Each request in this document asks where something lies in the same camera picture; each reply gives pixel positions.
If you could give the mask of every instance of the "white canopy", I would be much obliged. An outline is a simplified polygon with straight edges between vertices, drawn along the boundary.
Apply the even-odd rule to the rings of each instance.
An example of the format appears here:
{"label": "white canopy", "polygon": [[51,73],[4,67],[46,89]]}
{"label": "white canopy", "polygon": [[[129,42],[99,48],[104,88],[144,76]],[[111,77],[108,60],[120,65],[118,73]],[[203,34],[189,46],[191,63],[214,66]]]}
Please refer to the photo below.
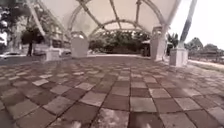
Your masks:
{"label": "white canopy", "polygon": [[61,26],[89,37],[114,29],[151,32],[170,24],[180,0],[38,0]]}

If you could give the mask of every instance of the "gray paving tile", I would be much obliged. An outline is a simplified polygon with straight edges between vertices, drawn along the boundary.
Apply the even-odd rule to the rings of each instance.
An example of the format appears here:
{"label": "gray paving tile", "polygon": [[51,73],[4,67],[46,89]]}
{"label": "gray paving tile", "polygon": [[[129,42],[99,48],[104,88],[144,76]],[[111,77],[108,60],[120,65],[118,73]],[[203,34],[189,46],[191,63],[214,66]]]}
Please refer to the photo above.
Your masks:
{"label": "gray paving tile", "polygon": [[25,100],[23,102],[20,102],[12,107],[9,107],[9,111],[12,114],[14,119],[18,119],[33,110],[37,109],[38,106],[31,102],[30,100]]}
{"label": "gray paving tile", "polygon": [[48,113],[46,110],[39,108],[29,115],[19,119],[17,123],[22,128],[45,128],[56,117]]}
{"label": "gray paving tile", "polygon": [[166,128],[196,128],[184,113],[161,114]]}
{"label": "gray paving tile", "polygon": [[127,128],[129,113],[102,108],[91,128]]}
{"label": "gray paving tile", "polygon": [[106,94],[104,93],[88,92],[80,101],[94,106],[101,106],[105,97]]}
{"label": "gray paving tile", "polygon": [[58,95],[61,95],[65,92],[67,92],[69,89],[71,89],[71,87],[58,85],[58,86],[55,86],[54,88],[52,88],[50,91],[53,93],[56,93]]}
{"label": "gray paving tile", "polygon": [[131,111],[134,112],[156,112],[152,98],[130,98]]}
{"label": "gray paving tile", "polygon": [[165,89],[149,89],[153,98],[170,98],[171,96]]}
{"label": "gray paving tile", "polygon": [[80,88],[86,91],[91,90],[95,85],[90,84],[90,83],[81,83],[78,86],[76,86],[76,88]]}
{"label": "gray paving tile", "polygon": [[115,94],[115,95],[129,96],[130,95],[130,88],[129,87],[114,86],[111,90],[111,93]]}
{"label": "gray paving tile", "polygon": [[60,115],[68,107],[70,107],[72,103],[73,102],[71,100],[58,96],[57,98],[53,99],[51,102],[44,105],[43,107],[48,111],[54,113],[55,115]]}
{"label": "gray paving tile", "polygon": [[190,98],[175,98],[183,110],[201,109],[201,107]]}
{"label": "gray paving tile", "polygon": [[41,80],[37,80],[37,81],[34,81],[33,84],[36,85],[36,86],[41,86],[43,84],[46,84],[48,83],[48,81],[46,79],[41,79]]}
{"label": "gray paving tile", "polygon": [[207,110],[216,120],[224,125],[224,110],[220,107],[209,108]]}

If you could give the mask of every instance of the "plaza floor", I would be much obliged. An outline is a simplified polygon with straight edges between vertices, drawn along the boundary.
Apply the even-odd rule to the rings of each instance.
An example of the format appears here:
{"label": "plaza floor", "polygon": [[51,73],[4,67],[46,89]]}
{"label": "plaza floor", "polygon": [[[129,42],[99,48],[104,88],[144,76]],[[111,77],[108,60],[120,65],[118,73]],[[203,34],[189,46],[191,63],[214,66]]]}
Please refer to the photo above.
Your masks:
{"label": "plaza floor", "polygon": [[223,128],[224,74],[134,57],[0,67],[1,128]]}

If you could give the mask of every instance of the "tree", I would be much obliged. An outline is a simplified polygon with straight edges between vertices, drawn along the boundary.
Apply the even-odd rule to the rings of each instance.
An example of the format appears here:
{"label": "tree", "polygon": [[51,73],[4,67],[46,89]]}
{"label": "tree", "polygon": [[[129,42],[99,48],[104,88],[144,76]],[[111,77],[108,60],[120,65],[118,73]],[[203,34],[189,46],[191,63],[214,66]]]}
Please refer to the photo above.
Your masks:
{"label": "tree", "polygon": [[14,38],[16,23],[27,11],[23,0],[1,0],[0,2],[0,31]]}
{"label": "tree", "polygon": [[172,43],[173,47],[176,48],[178,43],[179,43],[179,39],[178,39],[178,34],[173,34],[172,36],[170,34],[167,35],[167,40]]}
{"label": "tree", "polygon": [[201,43],[200,39],[197,37],[192,39],[185,46],[186,46],[186,49],[188,49],[190,52],[191,51],[199,51],[199,50],[203,49],[203,44]]}
{"label": "tree", "polygon": [[203,51],[206,52],[217,52],[218,51],[218,47],[214,44],[207,44],[204,48]]}
{"label": "tree", "polygon": [[41,35],[38,28],[27,28],[22,32],[21,40],[22,44],[29,44],[27,56],[31,56],[33,43],[43,42],[44,37]]}

